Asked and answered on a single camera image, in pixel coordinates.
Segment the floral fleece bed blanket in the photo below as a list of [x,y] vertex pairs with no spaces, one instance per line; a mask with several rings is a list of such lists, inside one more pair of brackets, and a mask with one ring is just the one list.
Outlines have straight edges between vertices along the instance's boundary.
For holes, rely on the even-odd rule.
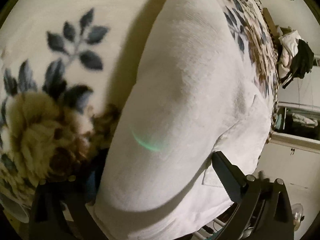
[[108,148],[145,41],[166,0],[20,0],[1,27],[1,193],[31,207],[77,163]]

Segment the white pants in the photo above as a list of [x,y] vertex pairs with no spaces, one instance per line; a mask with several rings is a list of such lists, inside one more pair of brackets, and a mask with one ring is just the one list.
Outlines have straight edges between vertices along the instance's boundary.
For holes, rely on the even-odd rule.
[[252,173],[277,55],[255,0],[167,0],[145,44],[94,205],[109,239],[176,239],[231,205],[210,157]]

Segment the chair with clothes pile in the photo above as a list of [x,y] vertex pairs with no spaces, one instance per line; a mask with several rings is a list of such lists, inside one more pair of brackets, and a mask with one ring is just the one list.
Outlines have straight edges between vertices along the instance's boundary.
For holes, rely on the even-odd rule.
[[297,30],[283,28],[278,37],[280,52],[278,75],[281,87],[286,89],[294,79],[304,79],[313,68],[314,53]]

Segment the white wardrobe shelf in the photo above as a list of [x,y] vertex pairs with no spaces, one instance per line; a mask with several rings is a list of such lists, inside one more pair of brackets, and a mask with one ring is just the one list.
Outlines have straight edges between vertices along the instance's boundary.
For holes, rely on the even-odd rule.
[[284,180],[319,191],[319,66],[278,91],[278,124],[272,142],[288,147]]

